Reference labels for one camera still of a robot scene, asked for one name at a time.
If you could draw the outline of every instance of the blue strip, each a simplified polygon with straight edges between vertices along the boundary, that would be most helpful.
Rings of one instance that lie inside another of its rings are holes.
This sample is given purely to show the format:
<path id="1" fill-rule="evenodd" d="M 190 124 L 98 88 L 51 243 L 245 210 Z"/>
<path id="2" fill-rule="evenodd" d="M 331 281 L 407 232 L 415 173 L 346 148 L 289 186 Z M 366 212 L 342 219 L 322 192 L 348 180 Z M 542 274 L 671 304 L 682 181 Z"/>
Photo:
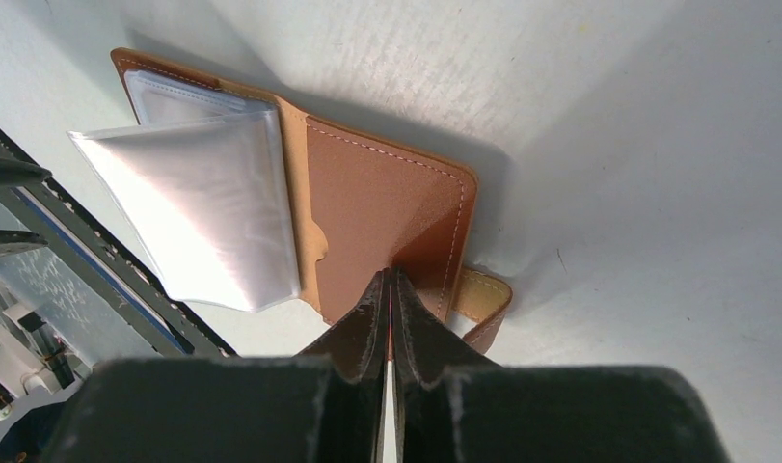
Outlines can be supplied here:
<path id="1" fill-rule="evenodd" d="M 146 309 L 144 309 L 144 306 L 142 306 L 137 299 L 132 297 L 128 292 L 126 292 L 123 287 L 118 283 L 118 281 L 109 273 L 104 271 L 104 269 L 101 267 L 101 265 L 96 262 L 90 255 L 80 246 L 78 243 L 76 243 L 72 238 L 67 235 L 64 230 L 62 230 L 58 225 L 56 225 L 55 222 L 53 222 L 52 219 L 50 219 L 47 214 L 44 213 L 38 206 L 33 204 L 32 201 L 30 201 L 26 196 L 24 196 L 23 193 L 18 191 L 17 189 L 13 188 L 12 191 L 18 196 L 19 199 L 21 199 L 25 204 L 27 204 L 28 207 L 33 209 L 36 214 L 41 217 L 41 219 L 50 226 L 61 238 L 66 242 L 66 244 L 72 248 L 78 256 L 85 260 L 90 267 L 92 267 L 96 272 L 98 272 L 98 275 L 100 275 L 104 280 L 107 281 L 107 283 L 110 284 L 110 286 L 118 292 L 126 301 L 134 307 L 149 323 L 152 324 L 157 330 L 166 337 L 169 342 L 171 342 L 177 350 L 180 352 L 186 353 L 185 350 L 183 350 L 183 347 L 180 345 L 180 342 L 177 341 L 177 339 L 172 335 L 172 333 L 169 331 L 169 329 L 160 323 L 160 321 L 157 320 L 154 316 L 151 315 L 151 313 L 147 312 Z"/>

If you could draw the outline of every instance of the leather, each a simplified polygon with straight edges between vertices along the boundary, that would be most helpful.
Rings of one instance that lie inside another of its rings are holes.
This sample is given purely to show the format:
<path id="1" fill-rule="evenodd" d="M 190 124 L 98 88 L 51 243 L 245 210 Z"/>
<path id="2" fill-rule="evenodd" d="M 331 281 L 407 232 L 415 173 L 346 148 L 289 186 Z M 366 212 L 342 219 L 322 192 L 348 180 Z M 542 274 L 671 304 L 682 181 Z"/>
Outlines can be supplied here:
<path id="1" fill-rule="evenodd" d="M 449 309 L 479 322 L 484 352 L 512 297 L 509 286 L 461 266 L 477 180 L 471 169 L 309 116 L 278 95 L 147 53 L 111 53 L 121 82 L 145 69 L 279 108 L 301 298 L 328 323 L 360 298 L 377 268 L 398 265 L 441 321 Z"/>

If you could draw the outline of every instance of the metal frame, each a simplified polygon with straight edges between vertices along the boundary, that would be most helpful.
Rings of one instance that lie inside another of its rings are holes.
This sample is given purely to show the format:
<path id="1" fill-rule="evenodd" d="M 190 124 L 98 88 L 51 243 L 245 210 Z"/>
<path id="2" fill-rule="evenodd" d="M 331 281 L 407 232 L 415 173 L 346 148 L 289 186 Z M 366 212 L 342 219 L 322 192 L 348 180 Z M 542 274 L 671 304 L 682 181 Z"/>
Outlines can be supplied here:
<path id="1" fill-rule="evenodd" d="M 1 129 L 0 157 L 36 164 Z M 235 355 L 185 304 L 169 299 L 158 279 L 54 179 L 0 188 L 0 203 L 41 234 L 59 259 L 162 355 Z M 158 317 L 169 330 L 160 328 Z"/>

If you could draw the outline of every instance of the white table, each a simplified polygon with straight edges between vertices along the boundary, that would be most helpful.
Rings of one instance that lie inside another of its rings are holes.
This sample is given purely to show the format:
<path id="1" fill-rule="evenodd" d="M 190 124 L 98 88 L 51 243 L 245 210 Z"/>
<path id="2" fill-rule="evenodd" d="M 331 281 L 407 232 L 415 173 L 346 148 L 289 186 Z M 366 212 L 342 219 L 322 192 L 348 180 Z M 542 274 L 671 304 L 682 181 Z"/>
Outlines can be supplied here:
<path id="1" fill-rule="evenodd" d="M 782 462 L 782 0 L 376 3 L 0 1 L 0 127 L 139 256 L 65 134 L 134 123 L 117 46 L 467 162 L 467 263 L 517 294 L 494 360 L 674 367 Z M 195 309 L 244 355 L 325 328 Z"/>

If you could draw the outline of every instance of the gray floor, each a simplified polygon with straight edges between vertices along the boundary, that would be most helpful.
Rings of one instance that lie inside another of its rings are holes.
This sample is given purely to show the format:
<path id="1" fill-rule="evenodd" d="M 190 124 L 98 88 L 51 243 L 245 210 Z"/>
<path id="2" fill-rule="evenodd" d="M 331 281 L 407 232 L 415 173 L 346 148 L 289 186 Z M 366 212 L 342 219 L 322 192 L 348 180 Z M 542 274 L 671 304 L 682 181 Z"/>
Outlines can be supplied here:
<path id="1" fill-rule="evenodd" d="M 782 462 L 782 0 L 72 3 L 0 2 L 0 126 L 130 248 L 65 135 L 133 123 L 116 46 L 474 166 L 466 260 L 517 294 L 493 359 L 674 367 Z M 197 310 L 246 354 L 324 328 Z"/>

